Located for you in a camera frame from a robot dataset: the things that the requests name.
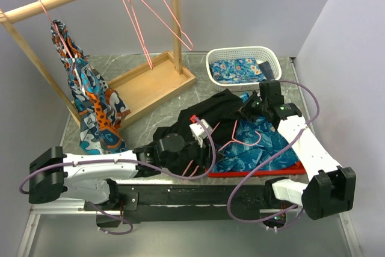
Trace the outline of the black shorts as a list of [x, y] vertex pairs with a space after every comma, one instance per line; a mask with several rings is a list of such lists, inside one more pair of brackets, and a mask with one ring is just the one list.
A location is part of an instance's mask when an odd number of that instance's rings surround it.
[[232, 135], [236, 121], [240, 121], [239, 109], [242, 99], [228, 89], [199, 102], [179, 113], [177, 121], [171, 126], [158, 127], [153, 134], [157, 141], [168, 134], [179, 134], [185, 141], [185, 147], [178, 153], [171, 153], [165, 160], [165, 167], [176, 175], [198, 175], [205, 172], [212, 162], [211, 145], [205, 140], [204, 147], [200, 147], [189, 128], [191, 118], [196, 116], [205, 120], [214, 132], [211, 134], [214, 144], [221, 147]]

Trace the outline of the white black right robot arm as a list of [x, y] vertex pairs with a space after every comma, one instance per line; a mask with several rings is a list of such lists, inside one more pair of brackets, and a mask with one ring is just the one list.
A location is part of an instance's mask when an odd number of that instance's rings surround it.
[[304, 208], [313, 220], [353, 208], [356, 173], [351, 167], [342, 167], [324, 149], [300, 109], [285, 102], [278, 81], [260, 82], [259, 91], [253, 92], [240, 112], [248, 120], [264, 117], [270, 122], [292, 145], [309, 179], [308, 184], [285, 177], [266, 181], [263, 201], [267, 206], [276, 208], [287, 201]]

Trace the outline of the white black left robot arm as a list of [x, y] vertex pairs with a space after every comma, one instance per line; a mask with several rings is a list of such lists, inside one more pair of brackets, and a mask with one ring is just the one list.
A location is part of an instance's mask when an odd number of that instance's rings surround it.
[[177, 162], [186, 157], [203, 169], [203, 176], [213, 168], [217, 154], [212, 137], [206, 135], [185, 143], [179, 134], [168, 134], [134, 150], [105, 155], [65, 154], [61, 146], [42, 153], [29, 165], [29, 176], [23, 181], [31, 204], [53, 202], [61, 196], [80, 199], [114, 209], [120, 201], [119, 179], [149, 178], [164, 173], [179, 179], [189, 176], [189, 165]]

